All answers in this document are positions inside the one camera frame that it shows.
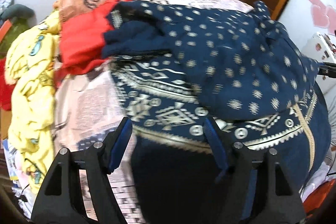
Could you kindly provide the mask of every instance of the red fabric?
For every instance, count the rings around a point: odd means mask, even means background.
[[[91,12],[63,23],[59,43],[62,75],[86,74],[105,61],[101,59],[101,49],[105,45],[103,33],[113,30],[106,16],[119,1],[106,0]]]
[[[3,110],[11,110],[11,97],[15,85],[7,85],[5,82],[6,59],[0,60],[0,107]]]
[[[333,188],[334,183],[335,179],[323,183],[307,197],[303,203],[303,207],[306,213],[309,213],[310,211],[321,206],[329,191]]]

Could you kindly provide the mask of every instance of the navy blue garment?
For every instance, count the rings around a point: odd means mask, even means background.
[[[131,166],[142,213],[152,224],[195,223],[200,211],[215,218],[228,183],[214,183],[220,170],[202,130],[209,112],[186,83],[181,64],[171,53],[158,54],[118,56],[111,64],[118,100],[137,135]],[[330,145],[328,112],[317,84],[282,112],[216,122],[232,142],[277,149],[296,190],[319,168]],[[210,191],[218,196],[205,209]]]
[[[244,14],[144,1],[120,2],[108,15],[103,58],[169,51],[202,107],[221,119],[281,112],[314,85],[319,64],[301,55],[263,2]]]

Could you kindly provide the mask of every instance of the heart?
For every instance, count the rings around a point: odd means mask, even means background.
[[[329,18],[325,14],[325,9],[317,5],[312,5],[311,7],[311,16],[313,18],[313,23],[315,26],[327,29],[329,26]]]
[[[327,6],[327,16],[329,17],[328,34],[335,35],[336,30],[336,10],[334,7]]]

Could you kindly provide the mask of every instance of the silver screw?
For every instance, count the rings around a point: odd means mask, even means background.
[[[278,151],[277,151],[276,149],[274,149],[274,148],[271,148],[271,149],[269,150],[269,153],[270,153],[271,155],[276,155],[276,154],[278,153]]]
[[[103,143],[102,142],[95,142],[94,144],[93,144],[93,147],[94,148],[101,148],[103,146]]]
[[[240,143],[240,142],[235,142],[235,143],[233,144],[233,146],[234,146],[235,148],[238,148],[238,149],[243,148],[243,144]]]
[[[59,153],[61,154],[61,155],[64,155],[64,154],[66,154],[68,152],[68,150],[66,149],[66,148],[62,148],[60,151],[59,151]]]

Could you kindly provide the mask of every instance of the yellow cloth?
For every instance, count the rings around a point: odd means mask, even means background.
[[[53,123],[53,58],[60,31],[58,11],[20,34],[6,57],[5,79],[16,83],[12,94],[9,142],[23,157],[22,170],[37,194],[54,159],[50,125]]]

